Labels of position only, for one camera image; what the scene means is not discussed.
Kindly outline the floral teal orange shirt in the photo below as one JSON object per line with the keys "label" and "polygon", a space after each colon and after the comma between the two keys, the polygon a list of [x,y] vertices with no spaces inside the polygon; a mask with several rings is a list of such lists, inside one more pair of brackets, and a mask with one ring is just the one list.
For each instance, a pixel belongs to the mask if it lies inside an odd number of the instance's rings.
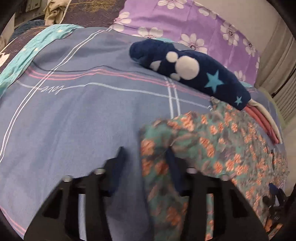
{"label": "floral teal orange shirt", "polygon": [[140,131],[142,175],[155,240],[179,240],[188,199],[173,186],[165,151],[172,148],[204,175],[230,176],[262,223],[268,212],[262,199],[269,183],[288,176],[281,145],[272,145],[246,112],[211,99],[206,114],[188,112],[171,120],[156,120]]}

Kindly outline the turquoise blanket strip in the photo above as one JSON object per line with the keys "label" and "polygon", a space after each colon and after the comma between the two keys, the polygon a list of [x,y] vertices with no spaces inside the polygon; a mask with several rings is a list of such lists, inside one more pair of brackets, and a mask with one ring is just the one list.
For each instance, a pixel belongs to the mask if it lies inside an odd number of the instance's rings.
{"label": "turquoise blanket strip", "polygon": [[35,56],[55,40],[60,40],[70,35],[79,25],[55,24],[46,27],[36,34],[22,49],[15,54],[1,51],[1,95],[13,84],[30,65]]}

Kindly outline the purple floral pillow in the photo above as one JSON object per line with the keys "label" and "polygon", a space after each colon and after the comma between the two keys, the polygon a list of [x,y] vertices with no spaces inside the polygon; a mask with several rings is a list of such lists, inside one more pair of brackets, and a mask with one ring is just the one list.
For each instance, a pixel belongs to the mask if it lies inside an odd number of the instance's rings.
{"label": "purple floral pillow", "polygon": [[181,43],[207,54],[253,86],[260,55],[234,25],[197,1],[126,1],[111,29],[128,35]]}

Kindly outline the folded grey garment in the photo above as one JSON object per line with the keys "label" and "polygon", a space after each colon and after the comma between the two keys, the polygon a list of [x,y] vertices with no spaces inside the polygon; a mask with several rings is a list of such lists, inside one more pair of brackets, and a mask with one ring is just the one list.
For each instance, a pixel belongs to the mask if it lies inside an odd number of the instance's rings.
{"label": "folded grey garment", "polygon": [[280,144],[282,144],[282,138],[281,138],[281,135],[280,135],[280,130],[279,130],[278,126],[276,125],[276,122],[274,121],[273,117],[267,111],[267,109],[262,104],[260,104],[259,102],[256,102],[253,99],[250,99],[250,101],[248,101],[248,104],[250,106],[253,106],[253,107],[257,108],[265,116],[265,118],[269,121],[269,123],[270,123],[276,137],[278,138]]}

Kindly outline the dark tree-print pillow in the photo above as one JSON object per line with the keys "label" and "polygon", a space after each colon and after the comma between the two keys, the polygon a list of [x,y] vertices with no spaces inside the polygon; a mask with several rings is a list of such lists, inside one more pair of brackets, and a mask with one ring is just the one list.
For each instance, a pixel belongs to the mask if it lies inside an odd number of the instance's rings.
{"label": "dark tree-print pillow", "polygon": [[70,1],[63,24],[83,27],[109,27],[123,9],[125,0]]}

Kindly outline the navy star fleece blanket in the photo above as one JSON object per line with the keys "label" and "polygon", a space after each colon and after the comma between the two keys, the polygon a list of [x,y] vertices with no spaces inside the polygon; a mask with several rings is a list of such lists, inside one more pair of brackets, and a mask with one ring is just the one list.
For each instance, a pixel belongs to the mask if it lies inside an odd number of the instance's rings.
{"label": "navy star fleece blanket", "polygon": [[178,50],[154,39],[135,42],[129,55],[141,66],[176,80],[208,96],[243,110],[250,93],[237,77],[212,57],[193,50]]}

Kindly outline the folded pink garment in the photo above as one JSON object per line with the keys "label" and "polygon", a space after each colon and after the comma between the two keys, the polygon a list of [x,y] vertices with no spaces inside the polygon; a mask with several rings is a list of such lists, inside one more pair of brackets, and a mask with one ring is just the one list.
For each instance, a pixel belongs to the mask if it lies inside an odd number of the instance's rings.
{"label": "folded pink garment", "polygon": [[244,108],[244,110],[259,124],[259,126],[265,131],[269,136],[274,145],[280,144],[278,138],[276,137],[269,121],[265,116],[255,107],[249,104]]}

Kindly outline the white curtain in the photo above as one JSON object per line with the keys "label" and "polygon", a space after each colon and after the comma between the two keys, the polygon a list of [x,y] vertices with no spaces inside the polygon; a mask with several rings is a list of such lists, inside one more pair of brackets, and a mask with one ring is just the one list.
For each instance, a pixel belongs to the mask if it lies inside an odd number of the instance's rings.
{"label": "white curtain", "polygon": [[269,93],[286,123],[295,117],[295,38],[283,19],[261,55],[255,87]]}

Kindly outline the beige clothes pile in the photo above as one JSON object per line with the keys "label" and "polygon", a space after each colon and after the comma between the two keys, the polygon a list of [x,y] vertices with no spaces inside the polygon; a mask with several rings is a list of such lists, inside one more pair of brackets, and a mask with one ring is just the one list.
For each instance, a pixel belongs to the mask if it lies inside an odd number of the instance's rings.
{"label": "beige clothes pile", "polygon": [[62,23],[71,0],[51,0],[48,1],[44,9],[45,26],[51,26]]}

